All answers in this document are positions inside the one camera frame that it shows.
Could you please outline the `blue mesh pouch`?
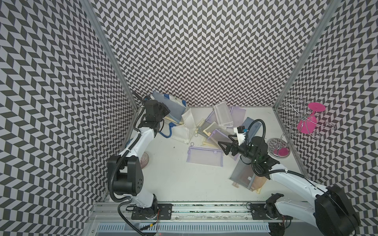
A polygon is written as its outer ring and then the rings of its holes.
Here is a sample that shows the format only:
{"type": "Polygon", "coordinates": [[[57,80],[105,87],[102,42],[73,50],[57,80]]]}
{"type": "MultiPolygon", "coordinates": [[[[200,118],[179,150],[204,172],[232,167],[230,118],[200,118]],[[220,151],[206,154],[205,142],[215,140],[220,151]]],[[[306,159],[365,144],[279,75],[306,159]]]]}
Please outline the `blue mesh pouch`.
{"type": "Polygon", "coordinates": [[[186,101],[176,98],[173,95],[162,94],[153,91],[152,98],[163,103],[170,110],[168,117],[177,124],[183,124],[182,115],[187,111],[186,101]]]}

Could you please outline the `white canvas bag blue handles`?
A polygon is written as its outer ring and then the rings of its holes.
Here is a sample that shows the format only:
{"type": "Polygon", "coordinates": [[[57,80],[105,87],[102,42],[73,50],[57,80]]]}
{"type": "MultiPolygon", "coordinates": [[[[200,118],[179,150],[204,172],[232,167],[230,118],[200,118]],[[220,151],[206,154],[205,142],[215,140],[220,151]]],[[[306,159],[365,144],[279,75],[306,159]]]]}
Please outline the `white canvas bag blue handles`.
{"type": "Polygon", "coordinates": [[[167,106],[170,113],[164,117],[169,133],[159,133],[164,138],[172,138],[185,144],[189,144],[197,129],[191,108],[185,100],[170,94],[163,94],[157,91],[152,93],[152,98],[167,106]]]}

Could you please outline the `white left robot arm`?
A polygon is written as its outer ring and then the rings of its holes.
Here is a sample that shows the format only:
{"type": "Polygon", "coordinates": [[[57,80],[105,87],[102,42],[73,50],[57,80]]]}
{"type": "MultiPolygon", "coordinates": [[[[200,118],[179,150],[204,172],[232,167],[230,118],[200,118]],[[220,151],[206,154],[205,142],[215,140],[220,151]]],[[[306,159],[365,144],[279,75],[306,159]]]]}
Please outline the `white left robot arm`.
{"type": "Polygon", "coordinates": [[[119,154],[111,156],[107,161],[108,191],[113,202],[132,201],[135,210],[142,216],[154,219],[158,215],[158,202],[154,194],[143,189],[144,176],[140,157],[148,145],[154,140],[163,118],[169,109],[156,100],[144,102],[144,110],[138,115],[140,124],[135,127],[137,132],[132,142],[119,154]]]}

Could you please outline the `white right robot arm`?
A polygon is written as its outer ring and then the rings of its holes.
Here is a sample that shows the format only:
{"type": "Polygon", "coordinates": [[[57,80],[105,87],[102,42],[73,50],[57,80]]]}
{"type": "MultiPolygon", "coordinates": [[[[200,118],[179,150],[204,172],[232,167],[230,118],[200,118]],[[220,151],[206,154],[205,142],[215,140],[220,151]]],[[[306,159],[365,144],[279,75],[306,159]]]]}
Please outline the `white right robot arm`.
{"type": "Polygon", "coordinates": [[[230,142],[219,141],[218,145],[225,154],[240,154],[249,159],[257,176],[277,182],[304,199],[294,201],[280,193],[271,195],[264,208],[268,218],[290,216],[317,227],[325,236],[357,233],[361,221],[344,190],[336,185],[317,184],[289,170],[269,155],[268,145],[262,137],[254,137],[251,144],[239,144],[230,136],[230,142]]]}

